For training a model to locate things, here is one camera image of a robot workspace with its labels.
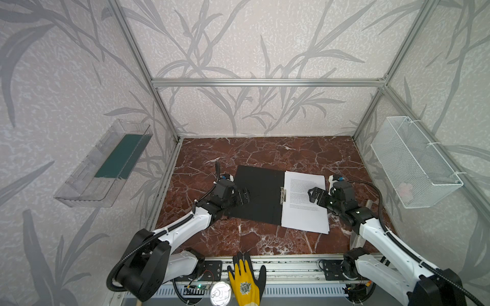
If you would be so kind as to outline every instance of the transparent plastic tray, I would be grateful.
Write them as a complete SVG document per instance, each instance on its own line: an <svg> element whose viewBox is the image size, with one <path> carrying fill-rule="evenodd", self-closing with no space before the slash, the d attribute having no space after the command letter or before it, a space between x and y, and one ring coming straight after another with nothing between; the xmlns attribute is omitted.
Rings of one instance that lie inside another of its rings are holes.
<svg viewBox="0 0 490 306"><path fill-rule="evenodd" d="M70 207L111 207L153 135L149 127L116 120L54 198ZM129 145L122 147L123 138Z"/></svg>

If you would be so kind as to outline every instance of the black folder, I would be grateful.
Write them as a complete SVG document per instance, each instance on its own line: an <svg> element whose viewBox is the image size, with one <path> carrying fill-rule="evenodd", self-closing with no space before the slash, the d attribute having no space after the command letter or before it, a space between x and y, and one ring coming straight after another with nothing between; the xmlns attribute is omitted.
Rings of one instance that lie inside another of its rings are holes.
<svg viewBox="0 0 490 306"><path fill-rule="evenodd" d="M248 189L250 202L231 209L228 216L281 225L284 171L239 165L234 182Z"/></svg>

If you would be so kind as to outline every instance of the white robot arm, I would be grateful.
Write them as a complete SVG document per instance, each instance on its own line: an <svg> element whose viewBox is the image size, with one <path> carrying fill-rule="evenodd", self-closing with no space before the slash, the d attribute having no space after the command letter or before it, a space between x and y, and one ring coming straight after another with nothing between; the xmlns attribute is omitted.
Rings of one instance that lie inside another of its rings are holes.
<svg viewBox="0 0 490 306"><path fill-rule="evenodd" d="M378 192L379 219L367 207L359 207L351 184L354 182L367 184ZM465 306L465 295L477 305L483 305L463 288L456 273L450 269L438 269L386 228L378 188L364 181L347 182L340 175L330 176L329 183L328 191L319 188L309 190L310 202L337 214L396 268L388 268L363 248L355 248L344 254L342 270L349 278L362 276L373 281L404 306Z"/></svg>
<svg viewBox="0 0 490 306"><path fill-rule="evenodd" d="M194 234L208 228L230 208L247 204L246 189L239 189L233 176L220 174L216 164L217 180L213 188L193 209L177 221L153 232L139 230L130 241L121 260L107 276L111 291L130 291L140 301L148 300L163 282L187 275L197 278L203 272L204 257L189 250L172 253Z"/></svg>
<svg viewBox="0 0 490 306"><path fill-rule="evenodd" d="M226 210L250 201L246 189L237 188L232 176L220 175L219 164L216 168L215 186L195 201L190 213L153 232L143 229L134 235L123 257L107 277L106 285L110 290L130 291L144 302L163 282L182 275L195 278L200 275L199 267L204 261L200 254L192 250L171 254L194 234L220 219ZM355 248L344 254L342 271L345 275L352 279L360 275L373 281L404 306L465 306L465 295L476 305L483 305L463 289L456 273L438 269L388 230L383 224L381 210L378 219L370 209L359 207L351 184L356 181L347 182L335 175L330 176L329 182L328 191L309 190L310 201L337 214L396 268L387 267L363 248ZM379 193L371 183L362 183ZM122 286L114 285L114 280Z"/></svg>

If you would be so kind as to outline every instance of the red marble tabletop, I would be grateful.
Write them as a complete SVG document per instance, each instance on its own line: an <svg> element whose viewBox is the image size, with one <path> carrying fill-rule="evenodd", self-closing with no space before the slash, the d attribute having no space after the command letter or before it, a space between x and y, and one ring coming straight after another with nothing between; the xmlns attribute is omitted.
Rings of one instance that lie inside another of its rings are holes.
<svg viewBox="0 0 490 306"><path fill-rule="evenodd" d="M185 139L165 197L157 228L191 210L213 185L214 161L222 173L235 174L238 165L251 165L283 171L328 176L338 173L348 180L370 182L356 146L348 136L340 137L262 137ZM353 183L360 205L368 199L377 203L376 193ZM384 214L388 226L389 217ZM187 240L178 252L191 247L209 256L230 256L238 251L251 255L337 254L349 249L351 230L329 213L330 233L318 234L277 225L224 217ZM376 249L366 243L370 252Z"/></svg>

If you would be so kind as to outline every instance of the work glove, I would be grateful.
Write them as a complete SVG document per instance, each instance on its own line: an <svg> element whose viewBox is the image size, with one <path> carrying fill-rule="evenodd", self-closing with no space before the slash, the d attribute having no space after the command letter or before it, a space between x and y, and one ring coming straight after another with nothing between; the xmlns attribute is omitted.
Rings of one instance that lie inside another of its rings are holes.
<svg viewBox="0 0 490 306"><path fill-rule="evenodd" d="M233 273L231 267L228 266L228 277L238 305L259 306L266 287L266 267L260 268L259 279L256 280L249 252L243 255L238 252L236 256L233 256L233 264L235 272Z"/></svg>

